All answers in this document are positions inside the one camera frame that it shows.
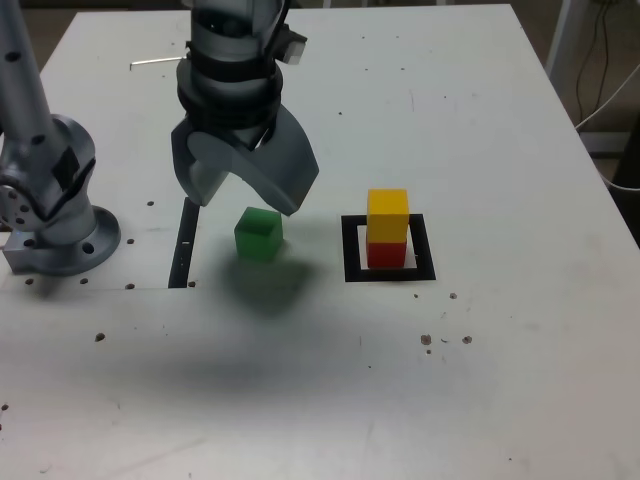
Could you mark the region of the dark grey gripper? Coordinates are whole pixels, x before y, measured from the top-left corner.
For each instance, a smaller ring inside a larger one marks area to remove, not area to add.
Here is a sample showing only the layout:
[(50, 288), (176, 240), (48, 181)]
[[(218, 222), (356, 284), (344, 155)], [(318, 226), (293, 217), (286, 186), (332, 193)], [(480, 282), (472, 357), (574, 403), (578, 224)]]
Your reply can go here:
[(233, 174), (281, 214), (299, 210), (319, 167), (304, 129), (289, 110), (278, 110), (275, 126), (203, 123), (198, 129), (194, 132), (183, 119), (171, 133), (174, 172), (194, 204), (207, 206)]

